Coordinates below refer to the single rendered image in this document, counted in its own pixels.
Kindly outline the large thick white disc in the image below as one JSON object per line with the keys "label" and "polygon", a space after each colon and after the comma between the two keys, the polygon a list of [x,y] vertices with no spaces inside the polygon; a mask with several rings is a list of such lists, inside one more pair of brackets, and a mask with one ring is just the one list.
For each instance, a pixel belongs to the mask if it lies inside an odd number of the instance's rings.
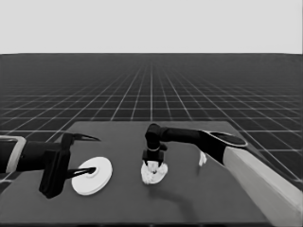
{"label": "large thick white disc", "polygon": [[113,174],[112,164],[105,157],[94,157],[80,165],[80,168],[91,167],[94,169],[92,173],[81,174],[71,181],[73,189],[82,196],[99,192],[110,181]]}

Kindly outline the white round carrier with pins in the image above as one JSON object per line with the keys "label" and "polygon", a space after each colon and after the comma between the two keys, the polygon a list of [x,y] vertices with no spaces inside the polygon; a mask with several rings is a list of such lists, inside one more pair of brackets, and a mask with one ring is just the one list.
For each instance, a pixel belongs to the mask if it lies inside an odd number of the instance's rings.
{"label": "white round carrier with pins", "polygon": [[150,171],[149,167],[143,163],[141,167],[141,178],[145,184],[160,183],[168,173],[168,165],[163,163],[155,172]]}

